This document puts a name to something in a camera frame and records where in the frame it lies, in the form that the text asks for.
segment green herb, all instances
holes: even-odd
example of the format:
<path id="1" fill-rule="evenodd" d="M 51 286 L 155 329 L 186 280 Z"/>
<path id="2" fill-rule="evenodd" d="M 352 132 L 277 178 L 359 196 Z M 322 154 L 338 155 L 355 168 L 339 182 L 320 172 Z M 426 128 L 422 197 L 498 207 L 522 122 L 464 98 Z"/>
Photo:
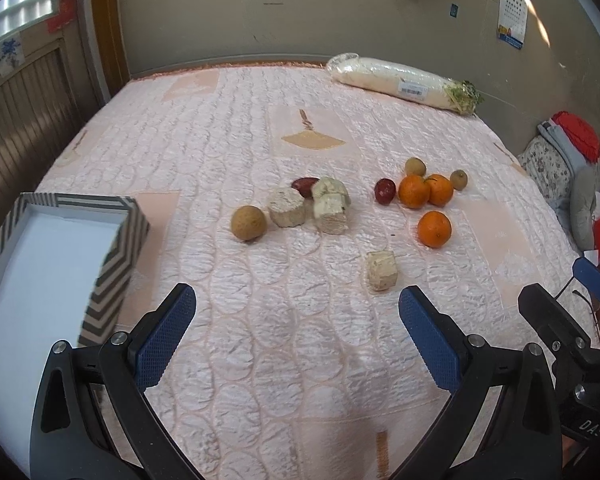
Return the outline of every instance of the green herb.
<path id="1" fill-rule="evenodd" d="M 469 81 L 454 81 L 445 86 L 446 96 L 454 104 L 456 111 L 461 115 L 475 112 L 475 107 L 484 101 L 476 87 Z"/>

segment orange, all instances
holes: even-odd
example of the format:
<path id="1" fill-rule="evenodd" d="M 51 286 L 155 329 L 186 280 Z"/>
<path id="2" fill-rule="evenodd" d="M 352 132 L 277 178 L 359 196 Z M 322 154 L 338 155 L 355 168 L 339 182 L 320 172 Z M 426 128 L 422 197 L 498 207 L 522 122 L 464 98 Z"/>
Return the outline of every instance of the orange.
<path id="1" fill-rule="evenodd" d="M 451 181 L 440 174 L 429 175 L 425 182 L 431 188 L 429 202 L 438 207 L 444 207 L 454 195 L 454 186 Z"/>
<path id="2" fill-rule="evenodd" d="M 442 247 L 451 238 L 451 222 L 440 211 L 424 213 L 418 222 L 418 238 L 427 247 Z"/>
<path id="3" fill-rule="evenodd" d="M 429 200 L 431 190 L 424 179 L 416 174 L 407 175 L 398 188 L 398 198 L 410 209 L 420 209 Z"/>

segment black cable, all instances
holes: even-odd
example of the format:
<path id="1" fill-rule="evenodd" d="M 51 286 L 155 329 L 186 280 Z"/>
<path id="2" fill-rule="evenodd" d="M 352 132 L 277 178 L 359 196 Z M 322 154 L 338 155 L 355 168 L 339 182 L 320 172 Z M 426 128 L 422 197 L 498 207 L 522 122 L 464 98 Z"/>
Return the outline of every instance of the black cable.
<path id="1" fill-rule="evenodd" d="M 554 296 L 554 300 L 558 300 L 558 298 L 560 298 L 560 295 L 564 292 L 564 290 L 569 286 L 569 284 L 573 281 L 573 276 L 571 276 L 569 278 L 569 281 L 567 282 L 567 284 L 562 288 L 562 290 L 560 292 L 558 292 L 557 296 Z"/>
<path id="2" fill-rule="evenodd" d="M 591 304 L 591 302 L 584 297 L 584 295 L 579 291 L 579 290 L 572 290 L 571 291 L 572 294 L 575 294 L 576 296 L 580 296 L 584 301 L 587 302 L 587 304 L 591 307 L 591 309 L 593 310 L 593 305 Z"/>

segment sticker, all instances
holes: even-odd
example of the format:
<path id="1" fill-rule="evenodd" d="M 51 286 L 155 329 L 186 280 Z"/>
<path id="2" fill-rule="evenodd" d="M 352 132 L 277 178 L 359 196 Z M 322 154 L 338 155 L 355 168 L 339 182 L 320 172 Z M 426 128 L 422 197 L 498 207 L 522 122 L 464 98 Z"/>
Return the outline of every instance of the sticker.
<path id="1" fill-rule="evenodd" d="M 398 94 L 416 101 L 424 101 L 428 91 L 429 89 L 426 86 L 417 83 L 410 83 L 407 81 L 400 81 L 398 83 Z"/>
<path id="2" fill-rule="evenodd" d="M 20 35 L 14 34 L 0 42 L 0 75 L 5 77 L 24 63 Z"/>

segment floral pillow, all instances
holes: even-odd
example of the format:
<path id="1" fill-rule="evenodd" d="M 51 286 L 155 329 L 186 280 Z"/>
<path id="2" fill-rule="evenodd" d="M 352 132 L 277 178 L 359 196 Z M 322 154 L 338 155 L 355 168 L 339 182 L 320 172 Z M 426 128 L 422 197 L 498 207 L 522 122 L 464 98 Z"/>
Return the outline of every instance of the floral pillow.
<path id="1" fill-rule="evenodd" d="M 552 209 L 568 208 L 571 173 L 558 150 L 544 137 L 535 136 L 518 160 Z"/>

